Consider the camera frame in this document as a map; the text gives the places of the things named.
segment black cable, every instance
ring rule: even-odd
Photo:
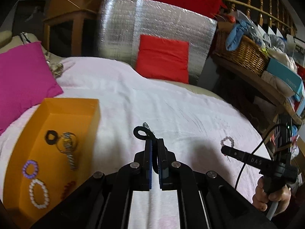
[[[268,131],[268,133],[266,134],[266,136],[262,139],[262,141],[259,143],[259,145],[254,149],[254,151],[251,153],[251,155],[254,154],[254,153],[258,150],[258,148],[260,148],[260,146],[265,142],[265,140],[267,139],[267,137],[268,137],[268,135],[271,133],[271,131],[274,130],[275,128],[277,128],[278,126],[282,126],[282,127],[287,128],[288,131],[289,131],[289,134],[290,134],[290,138],[292,137],[292,133],[291,133],[292,128],[289,128],[289,127],[288,127],[287,125],[285,125],[285,124],[276,124],[276,125],[274,125],[274,126]],[[236,180],[236,183],[235,183],[235,189],[237,189],[238,181],[239,181],[239,179],[240,179],[240,176],[241,176],[242,171],[244,170],[245,166],[246,166],[246,163],[243,164],[243,166],[242,166],[242,168],[241,168],[241,170],[240,170],[240,172],[239,172],[239,174],[238,174],[238,177],[237,177],[237,180]]]

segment red pillow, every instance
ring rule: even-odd
[[[136,72],[146,78],[189,83],[189,43],[140,36]]]

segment wooden shelf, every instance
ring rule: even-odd
[[[224,67],[225,69],[239,76],[242,80],[252,85],[275,106],[282,106],[283,109],[285,109],[291,116],[295,124],[302,124],[302,119],[294,112],[294,109],[289,104],[286,97],[269,83],[266,83],[258,75],[217,55],[212,55],[212,59],[215,64]]]

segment human hand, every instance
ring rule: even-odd
[[[282,189],[275,191],[274,193],[270,194],[269,196],[264,192],[263,189],[263,177],[261,177],[257,182],[257,187],[255,189],[255,194],[252,197],[253,203],[252,205],[255,206],[260,211],[266,211],[267,209],[267,202],[279,202],[278,208],[275,211],[274,215],[277,215],[281,212],[284,212],[289,205],[291,192],[285,185]]]

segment orange tray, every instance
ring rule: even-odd
[[[17,226],[29,228],[61,202],[65,185],[71,181],[76,182],[69,192],[71,193],[91,176],[92,149],[99,121],[99,100],[44,99],[22,131],[6,171],[3,204]],[[55,145],[46,143],[45,135],[48,130],[55,130],[59,135],[72,132],[77,136],[78,145],[73,152],[77,170],[70,170],[67,156],[60,153]],[[50,198],[46,209],[37,209],[31,203],[29,185],[32,180],[22,174],[27,160],[38,163],[39,172],[35,178],[44,182]],[[27,168],[29,174],[33,170],[32,165]],[[34,186],[34,198],[37,204],[44,203],[44,193],[40,185]]]

